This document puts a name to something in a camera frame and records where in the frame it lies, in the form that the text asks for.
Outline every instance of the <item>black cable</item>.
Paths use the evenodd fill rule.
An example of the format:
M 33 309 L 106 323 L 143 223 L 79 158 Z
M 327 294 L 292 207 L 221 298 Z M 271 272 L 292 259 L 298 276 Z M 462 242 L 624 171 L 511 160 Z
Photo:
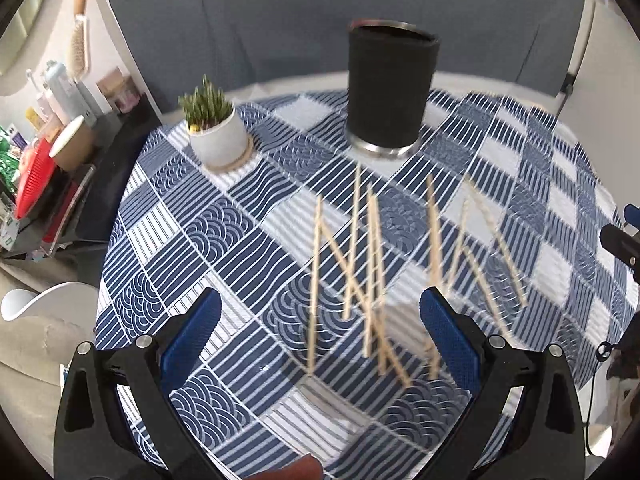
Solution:
M 598 363 L 603 363 L 613 350 L 613 345 L 608 341 L 603 341 L 596 348 L 596 364 L 593 367 L 593 378 L 591 379 L 591 397 L 589 399 L 589 409 L 587 410 L 587 421 L 584 423 L 584 445 L 587 448 L 587 453 L 593 455 L 591 447 L 589 446 L 589 423 L 591 421 L 591 408 L 593 407 L 593 390 L 596 385 L 596 372 L 598 371 Z
M 593 378 L 591 379 L 591 399 L 589 399 L 589 410 L 587 411 L 587 422 L 584 423 L 584 445 L 587 448 L 587 453 L 593 455 L 591 446 L 589 446 L 589 421 L 591 419 L 591 407 L 593 406 L 593 389 L 596 385 L 596 372 L 598 371 L 598 362 L 593 367 Z

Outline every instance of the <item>blue gripper pad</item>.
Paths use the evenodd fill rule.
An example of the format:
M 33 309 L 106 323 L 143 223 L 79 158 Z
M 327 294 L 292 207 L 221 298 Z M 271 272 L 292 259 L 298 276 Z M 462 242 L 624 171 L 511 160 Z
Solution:
M 420 318 L 460 388 L 472 395 L 480 391 L 480 359 L 452 318 L 453 309 L 443 305 L 430 290 L 420 298 Z
M 211 289 L 206 297 L 200 296 L 190 310 L 192 308 L 196 311 L 189 312 L 189 319 L 162 354 L 160 389 L 165 395 L 183 386 L 193 370 L 193 364 L 220 321 L 220 294 Z
M 640 209 L 633 204 L 627 204 L 624 211 L 625 220 L 636 229 L 640 229 Z

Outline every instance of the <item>cork coaster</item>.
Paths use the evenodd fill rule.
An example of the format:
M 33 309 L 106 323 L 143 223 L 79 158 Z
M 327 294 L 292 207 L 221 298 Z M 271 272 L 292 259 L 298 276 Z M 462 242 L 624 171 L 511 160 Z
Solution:
M 249 140 L 246 144 L 246 150 L 244 150 L 244 153 L 238 159 L 229 164 L 226 164 L 225 166 L 212 168 L 203 164 L 203 167 L 211 173 L 228 173 L 229 171 L 237 170 L 241 166 L 244 166 L 254 154 L 254 137 L 251 135 L 249 135 L 248 137 Z

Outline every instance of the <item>table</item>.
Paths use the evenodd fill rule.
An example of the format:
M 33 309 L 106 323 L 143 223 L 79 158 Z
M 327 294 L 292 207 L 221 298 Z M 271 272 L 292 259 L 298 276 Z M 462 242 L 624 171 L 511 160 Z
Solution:
M 184 123 L 155 130 L 120 203 L 100 286 L 97 346 L 124 346 L 155 332 L 186 311 L 205 286 L 216 288 L 222 319 L 171 398 L 231 477 L 312 452 L 330 478 L 406 478 L 459 417 L 469 393 L 446 370 L 428 380 L 417 313 L 427 283 L 427 174 L 442 212 L 444 270 L 468 193 L 462 184 L 467 173 L 504 234 L 529 303 L 522 308 L 515 299 L 494 236 L 471 205 L 466 244 L 504 322 L 525 348 L 558 342 L 578 387 L 593 373 L 594 348 L 620 338 L 638 302 L 630 273 L 598 241 L 604 224 L 620 225 L 614 202 L 574 134 L 555 117 L 508 96 L 460 98 L 433 90 L 420 150 L 389 161 L 347 144 L 346 101 L 345 91 L 333 91 L 239 105 L 257 151 L 227 174 L 200 167 Z M 362 164 L 361 196 L 372 184 L 380 202 L 386 330 L 413 378 L 405 391 L 393 371 L 377 375 L 375 354 L 362 358 L 360 312 L 340 318 L 345 283 L 327 247 L 316 372 L 309 377 L 305 370 L 315 196 L 324 196 L 325 221 L 346 251 L 356 161 Z M 358 236 L 362 282 L 362 227 Z M 466 263 L 449 299 L 485 333 L 497 332 Z M 130 393 L 120 393 L 138 445 L 161 463 Z M 514 395 L 483 461 L 497 452 L 516 404 Z

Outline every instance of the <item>succulent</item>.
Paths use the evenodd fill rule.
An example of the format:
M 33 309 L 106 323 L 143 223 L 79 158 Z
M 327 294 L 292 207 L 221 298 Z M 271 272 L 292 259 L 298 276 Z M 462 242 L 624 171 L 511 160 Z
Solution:
M 226 100 L 225 93 L 215 88 L 205 75 L 202 88 L 196 87 L 192 95 L 178 97 L 191 133 L 217 126 L 231 115 L 233 105 Z

